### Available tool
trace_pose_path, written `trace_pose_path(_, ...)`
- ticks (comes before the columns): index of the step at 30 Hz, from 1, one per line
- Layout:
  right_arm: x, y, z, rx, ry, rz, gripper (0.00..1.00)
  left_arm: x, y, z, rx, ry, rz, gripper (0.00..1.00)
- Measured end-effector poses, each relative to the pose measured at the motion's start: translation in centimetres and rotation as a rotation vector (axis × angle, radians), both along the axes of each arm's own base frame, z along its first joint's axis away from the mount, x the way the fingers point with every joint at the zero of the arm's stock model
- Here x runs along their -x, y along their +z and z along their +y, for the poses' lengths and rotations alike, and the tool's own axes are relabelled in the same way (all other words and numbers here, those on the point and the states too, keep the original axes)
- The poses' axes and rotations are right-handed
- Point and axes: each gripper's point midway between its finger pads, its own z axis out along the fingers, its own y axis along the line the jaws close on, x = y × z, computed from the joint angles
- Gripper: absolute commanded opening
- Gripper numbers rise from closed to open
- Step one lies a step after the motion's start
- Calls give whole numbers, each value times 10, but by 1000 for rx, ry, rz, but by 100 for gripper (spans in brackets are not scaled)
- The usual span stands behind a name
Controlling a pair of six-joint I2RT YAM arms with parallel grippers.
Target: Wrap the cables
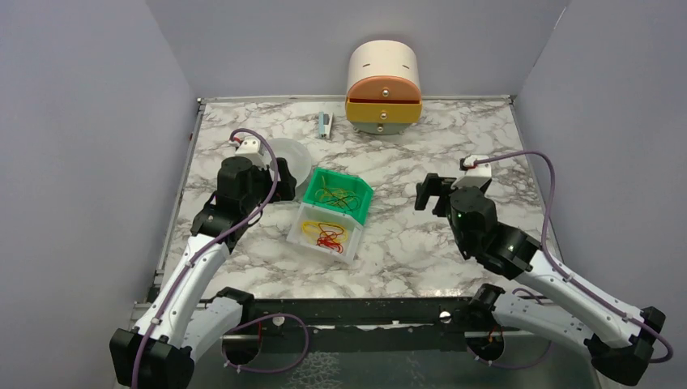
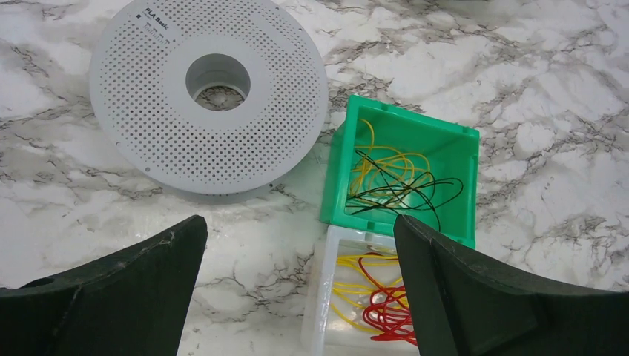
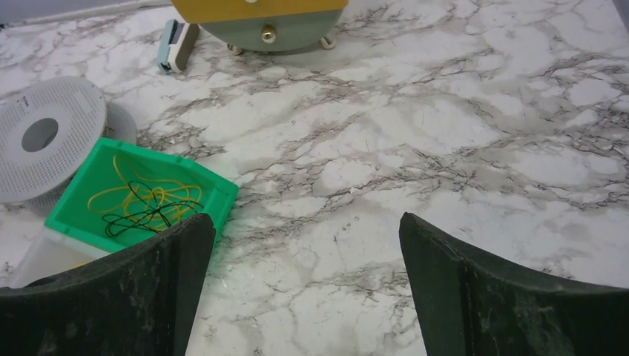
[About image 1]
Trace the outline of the white plastic cable spool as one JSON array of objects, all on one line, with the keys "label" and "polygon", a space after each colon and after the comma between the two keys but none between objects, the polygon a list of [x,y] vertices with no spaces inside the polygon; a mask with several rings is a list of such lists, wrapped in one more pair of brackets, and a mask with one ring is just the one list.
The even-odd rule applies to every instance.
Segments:
[{"label": "white plastic cable spool", "polygon": [[302,199],[313,169],[312,156],[307,147],[294,139],[287,138],[269,139],[267,143],[277,157],[287,161],[290,174],[297,180],[296,199]]}]

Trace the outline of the green plastic bin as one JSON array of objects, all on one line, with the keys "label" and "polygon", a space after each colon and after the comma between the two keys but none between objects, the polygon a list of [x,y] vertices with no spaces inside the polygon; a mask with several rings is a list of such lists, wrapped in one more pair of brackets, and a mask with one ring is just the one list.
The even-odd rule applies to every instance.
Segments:
[{"label": "green plastic bin", "polygon": [[364,225],[373,198],[373,188],[361,177],[316,168],[303,202],[351,216]]}]

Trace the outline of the white plastic bin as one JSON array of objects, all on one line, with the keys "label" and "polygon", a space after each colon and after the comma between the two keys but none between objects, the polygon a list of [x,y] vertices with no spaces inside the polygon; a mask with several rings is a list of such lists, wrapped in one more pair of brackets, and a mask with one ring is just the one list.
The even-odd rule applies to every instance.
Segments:
[{"label": "white plastic bin", "polygon": [[351,216],[301,203],[286,240],[353,265],[362,233],[363,225]]}]

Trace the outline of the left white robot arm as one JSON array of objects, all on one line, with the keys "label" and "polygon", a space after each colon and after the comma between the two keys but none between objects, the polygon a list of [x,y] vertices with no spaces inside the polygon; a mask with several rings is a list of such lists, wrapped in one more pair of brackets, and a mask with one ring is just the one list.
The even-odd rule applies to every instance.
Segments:
[{"label": "left white robot arm", "polygon": [[186,388],[196,360],[222,330],[241,321],[240,301],[222,297],[209,312],[192,315],[211,278],[269,203],[291,201],[297,180],[276,157],[266,168],[244,156],[222,161],[217,188],[191,226],[169,282],[130,330],[117,329],[109,349],[117,382],[130,388]]}]

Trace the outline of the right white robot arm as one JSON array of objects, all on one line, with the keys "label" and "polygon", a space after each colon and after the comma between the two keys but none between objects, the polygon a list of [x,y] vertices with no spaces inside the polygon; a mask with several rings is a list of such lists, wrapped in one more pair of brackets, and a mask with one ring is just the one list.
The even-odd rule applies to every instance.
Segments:
[{"label": "right white robot arm", "polygon": [[414,208],[437,197],[432,213],[447,219],[464,259],[514,280],[553,302],[546,307],[508,296],[483,284],[471,304],[502,327],[517,327],[580,352],[602,375],[635,386],[650,365],[665,315],[653,306],[640,309],[548,258],[541,242],[500,222],[495,202],[485,195],[490,179],[426,175],[416,185]]}]

